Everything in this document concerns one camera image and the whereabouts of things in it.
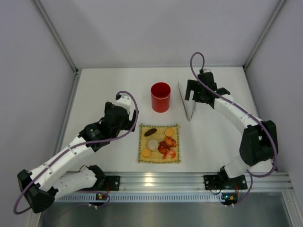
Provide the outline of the metal tongs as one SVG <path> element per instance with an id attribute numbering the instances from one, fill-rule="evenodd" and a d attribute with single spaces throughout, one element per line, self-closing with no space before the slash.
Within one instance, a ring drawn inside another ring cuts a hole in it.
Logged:
<path id="1" fill-rule="evenodd" d="M 190 122 L 192 120 L 192 117 L 194 115 L 194 111 L 196 109 L 196 102 L 192 100 L 193 98 L 193 92 L 190 92 L 190 100 L 185 100 L 185 94 L 186 94 L 186 88 L 187 84 L 178 82 L 178 91 L 179 95 L 183 104 L 183 108 L 185 111 L 185 115 L 187 118 L 187 121 Z"/>

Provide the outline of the dark brown sea cucumber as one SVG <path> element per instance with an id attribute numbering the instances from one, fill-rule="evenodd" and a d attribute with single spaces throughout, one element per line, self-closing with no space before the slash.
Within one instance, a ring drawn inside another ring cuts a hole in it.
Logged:
<path id="1" fill-rule="evenodd" d="M 157 129 L 156 128 L 152 128 L 152 129 L 149 129 L 148 131 L 146 131 L 146 133 L 144 134 L 144 136 L 148 137 L 148 136 L 153 135 L 156 132 L 157 132 Z"/>

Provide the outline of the white rice ball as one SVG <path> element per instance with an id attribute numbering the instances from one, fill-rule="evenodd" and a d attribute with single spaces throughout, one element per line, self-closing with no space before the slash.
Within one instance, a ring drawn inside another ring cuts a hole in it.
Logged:
<path id="1" fill-rule="evenodd" d="M 158 149 L 159 143 L 155 139 L 151 139 L 147 142 L 147 148 L 151 151 L 155 151 Z"/>

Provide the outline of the round cracker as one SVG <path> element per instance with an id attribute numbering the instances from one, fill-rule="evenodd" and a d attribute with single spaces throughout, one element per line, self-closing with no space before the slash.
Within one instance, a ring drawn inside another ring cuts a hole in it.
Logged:
<path id="1" fill-rule="evenodd" d="M 141 152 L 141 155 L 142 155 L 144 158 L 150 157 L 151 154 L 152 154 L 152 151 L 149 150 L 148 148 L 145 148 L 145 149 L 142 150 L 142 152 Z"/>
<path id="2" fill-rule="evenodd" d="M 165 136 L 171 137 L 174 135 L 174 130 L 172 128 L 167 128 L 164 132 Z"/>

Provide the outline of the red strawberry slice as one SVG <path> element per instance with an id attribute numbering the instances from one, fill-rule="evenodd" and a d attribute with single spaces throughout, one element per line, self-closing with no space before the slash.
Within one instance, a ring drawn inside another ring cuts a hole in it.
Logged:
<path id="1" fill-rule="evenodd" d="M 158 146 L 158 151 L 165 155 L 170 150 L 170 146 L 165 142 L 161 141 Z"/>

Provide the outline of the red bacon slice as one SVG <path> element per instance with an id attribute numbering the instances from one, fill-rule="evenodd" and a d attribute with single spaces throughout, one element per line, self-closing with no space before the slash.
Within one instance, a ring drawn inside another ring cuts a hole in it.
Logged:
<path id="1" fill-rule="evenodd" d="M 164 156 L 162 157 L 163 159 L 167 159 L 167 158 L 174 158 L 176 156 L 176 152 L 173 149 L 168 150 Z"/>

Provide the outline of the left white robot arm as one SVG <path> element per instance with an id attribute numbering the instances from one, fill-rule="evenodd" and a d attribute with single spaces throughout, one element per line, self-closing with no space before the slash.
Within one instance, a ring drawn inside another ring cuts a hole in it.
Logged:
<path id="1" fill-rule="evenodd" d="M 132 118 L 129 117 L 132 103 L 134 101 L 128 96 L 120 97 L 115 104 L 106 102 L 104 116 L 87 125 L 66 148 L 41 166 L 18 173 L 20 197 L 26 199 L 29 209 L 41 213 L 67 194 L 107 189 L 104 185 L 106 175 L 97 165 L 70 176 L 65 176 L 65 173 L 110 142 L 121 139 L 121 131 L 127 134 L 134 131 L 138 110 L 134 110 Z"/>

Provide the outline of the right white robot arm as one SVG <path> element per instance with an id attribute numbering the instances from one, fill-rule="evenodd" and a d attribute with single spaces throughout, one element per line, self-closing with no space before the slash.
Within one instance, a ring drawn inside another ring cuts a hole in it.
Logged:
<path id="1" fill-rule="evenodd" d="M 200 70 L 197 80 L 188 80 L 184 100 L 205 103 L 221 113 L 242 135 L 239 155 L 216 175 L 206 175 L 206 189 L 247 189 L 244 173 L 278 155 L 276 125 L 263 121 L 240 106 L 230 92 L 218 88 L 211 72 Z"/>

